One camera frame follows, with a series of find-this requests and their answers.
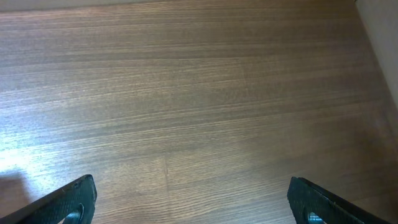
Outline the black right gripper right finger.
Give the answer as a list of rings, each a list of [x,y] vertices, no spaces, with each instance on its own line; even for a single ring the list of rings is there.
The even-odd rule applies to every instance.
[[[303,177],[291,178],[287,199],[297,224],[389,224]]]

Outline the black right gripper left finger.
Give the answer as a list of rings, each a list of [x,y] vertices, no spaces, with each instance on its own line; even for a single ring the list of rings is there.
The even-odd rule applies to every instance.
[[[90,224],[97,191],[94,178],[86,174],[31,204],[1,218],[8,224]]]

